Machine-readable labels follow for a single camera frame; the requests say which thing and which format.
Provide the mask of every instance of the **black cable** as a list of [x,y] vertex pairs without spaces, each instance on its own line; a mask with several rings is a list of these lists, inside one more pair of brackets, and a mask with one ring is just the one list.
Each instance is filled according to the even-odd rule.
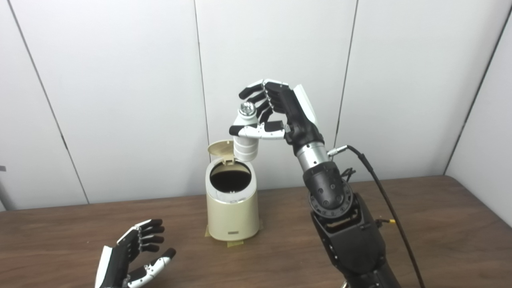
[[370,163],[366,159],[366,156],[363,153],[359,152],[357,149],[355,149],[354,147],[352,147],[350,145],[347,145],[347,149],[349,149],[350,151],[354,152],[357,155],[359,160],[361,160],[361,162],[366,167],[368,172],[370,172],[370,174],[373,177],[373,180],[379,187],[380,193],[382,194],[384,200],[386,201],[386,204],[388,205],[388,208],[391,211],[391,215],[393,215],[393,218],[395,219],[396,225],[398,227],[398,231],[400,231],[400,236],[402,237],[403,243],[406,246],[407,253],[409,254],[409,258],[411,259],[411,263],[414,267],[414,272],[416,272],[416,277],[418,278],[419,286],[421,288],[425,288],[425,283],[423,283],[423,278],[421,277],[418,263],[416,263],[416,258],[414,257],[414,253],[413,253],[413,250],[411,249],[411,245],[409,245],[409,241],[407,240],[406,233],[403,230],[402,224],[400,223],[400,220],[398,219],[398,215],[396,214],[395,209],[393,208],[393,205],[391,204],[391,201],[389,200],[389,197],[388,197],[386,191],[384,190],[384,187],[382,187],[382,184],[380,183],[379,178],[377,178],[377,175],[375,175],[375,172],[373,171],[373,167],[370,165]]

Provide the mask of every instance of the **open lid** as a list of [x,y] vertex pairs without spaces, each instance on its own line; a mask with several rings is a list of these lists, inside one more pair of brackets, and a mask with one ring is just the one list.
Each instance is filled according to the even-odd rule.
[[208,146],[211,155],[222,157],[224,165],[234,164],[233,140],[220,140]]

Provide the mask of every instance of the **robotic hand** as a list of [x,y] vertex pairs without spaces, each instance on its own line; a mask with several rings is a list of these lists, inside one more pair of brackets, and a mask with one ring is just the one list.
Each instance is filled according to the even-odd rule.
[[131,227],[114,248],[104,246],[96,273],[95,288],[138,288],[158,275],[176,254],[169,248],[162,256],[128,273],[128,265],[141,252],[157,252],[154,243],[163,243],[164,238],[156,236],[164,227],[161,219],[150,219]]
[[[249,85],[239,96],[247,101],[239,109],[239,118],[256,113],[259,121],[238,125],[237,118],[229,129],[235,138],[234,144],[240,142],[237,138],[284,138],[293,146],[309,190],[313,224],[332,264],[343,273],[348,284],[345,286],[399,288],[386,261],[386,245],[365,202],[342,178],[336,163],[329,160],[329,156],[347,147],[327,152],[302,86],[292,90],[283,82],[261,80]],[[286,114],[287,123],[268,121],[273,112]],[[248,149],[257,149],[258,145],[242,148],[243,155],[255,157],[256,152]],[[362,154],[360,159],[366,161]]]

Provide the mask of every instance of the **cable connector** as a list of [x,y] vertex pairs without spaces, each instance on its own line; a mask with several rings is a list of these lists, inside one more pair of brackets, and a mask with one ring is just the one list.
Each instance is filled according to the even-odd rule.
[[341,146],[341,147],[338,147],[338,148],[331,149],[331,150],[329,150],[327,152],[327,156],[334,157],[335,155],[345,151],[347,148],[348,148],[348,146],[345,145],[345,146]]
[[396,221],[395,219],[376,219],[375,220],[375,224],[377,224],[377,227],[380,228],[382,227],[382,223],[391,223],[391,224],[395,224]]

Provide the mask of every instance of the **robotic finger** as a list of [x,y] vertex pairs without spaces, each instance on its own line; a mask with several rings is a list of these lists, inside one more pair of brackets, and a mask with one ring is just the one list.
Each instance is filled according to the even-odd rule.
[[159,258],[128,273],[128,287],[139,288],[144,286],[163,271],[175,254],[176,250],[169,248]]
[[244,90],[242,90],[238,94],[238,96],[240,97],[240,99],[246,100],[253,93],[260,91],[263,91],[263,79],[248,85],[246,88],[244,88]]

